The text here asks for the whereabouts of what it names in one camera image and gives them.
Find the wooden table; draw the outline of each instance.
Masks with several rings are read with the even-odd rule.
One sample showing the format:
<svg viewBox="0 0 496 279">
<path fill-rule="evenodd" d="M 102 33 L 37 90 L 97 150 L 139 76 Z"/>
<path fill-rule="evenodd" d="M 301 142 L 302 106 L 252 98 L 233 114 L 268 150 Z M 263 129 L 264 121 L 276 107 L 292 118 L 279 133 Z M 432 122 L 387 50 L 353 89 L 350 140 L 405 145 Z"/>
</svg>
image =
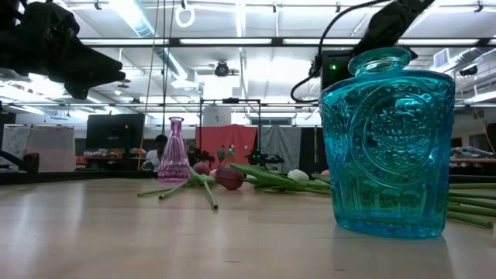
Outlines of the wooden table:
<svg viewBox="0 0 496 279">
<path fill-rule="evenodd" d="M 0 188 L 0 278 L 491 278 L 494 231 L 448 222 L 443 237 L 382 239 L 339 228 L 330 200 L 216 188 L 166 201 L 155 180 Z"/>
</svg>

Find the blue glass jar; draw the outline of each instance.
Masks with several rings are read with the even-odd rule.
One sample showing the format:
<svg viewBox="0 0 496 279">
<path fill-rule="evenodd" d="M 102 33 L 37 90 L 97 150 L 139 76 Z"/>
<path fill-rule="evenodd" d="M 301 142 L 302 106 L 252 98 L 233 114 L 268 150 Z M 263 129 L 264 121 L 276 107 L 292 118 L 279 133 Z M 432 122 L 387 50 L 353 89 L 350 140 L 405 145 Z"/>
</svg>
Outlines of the blue glass jar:
<svg viewBox="0 0 496 279">
<path fill-rule="evenodd" d="M 455 83 L 403 70 L 402 48 L 368 51 L 322 92 L 336 221 L 375 236 L 439 236 L 446 224 Z"/>
</svg>

